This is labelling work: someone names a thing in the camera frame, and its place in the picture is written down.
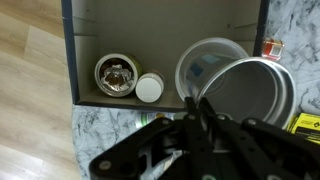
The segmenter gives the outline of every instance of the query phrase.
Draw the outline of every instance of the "wooden floor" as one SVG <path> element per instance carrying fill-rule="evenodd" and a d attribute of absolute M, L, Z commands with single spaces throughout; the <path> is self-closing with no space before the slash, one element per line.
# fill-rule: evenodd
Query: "wooden floor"
<path fill-rule="evenodd" d="M 0 0 L 0 180 L 81 179 L 60 0 Z"/>

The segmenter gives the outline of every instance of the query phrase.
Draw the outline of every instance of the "marble countertop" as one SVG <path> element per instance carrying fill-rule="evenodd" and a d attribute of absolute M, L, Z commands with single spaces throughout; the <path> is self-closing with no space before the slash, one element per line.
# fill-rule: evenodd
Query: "marble countertop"
<path fill-rule="evenodd" d="M 320 115 L 320 2 L 271 0 L 266 36 L 285 44 L 280 64 L 294 77 L 297 110 Z M 74 106 L 76 159 L 84 180 L 97 155 L 137 130 L 135 110 Z"/>

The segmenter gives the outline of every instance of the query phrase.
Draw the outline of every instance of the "white bottle cap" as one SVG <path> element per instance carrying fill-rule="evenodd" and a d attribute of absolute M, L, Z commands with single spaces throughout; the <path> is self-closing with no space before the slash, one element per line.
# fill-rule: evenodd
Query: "white bottle cap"
<path fill-rule="evenodd" d="M 146 103 L 151 103 L 159 99 L 164 89 L 161 77 L 155 73 L 147 73 L 140 77 L 136 94 L 138 98 Z"/>

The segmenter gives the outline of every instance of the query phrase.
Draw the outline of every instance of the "yellow label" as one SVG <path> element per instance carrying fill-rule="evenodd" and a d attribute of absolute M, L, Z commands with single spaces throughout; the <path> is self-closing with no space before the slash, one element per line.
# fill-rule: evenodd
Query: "yellow label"
<path fill-rule="evenodd" d="M 320 116 L 302 113 L 293 120 L 288 131 L 320 144 Z"/>

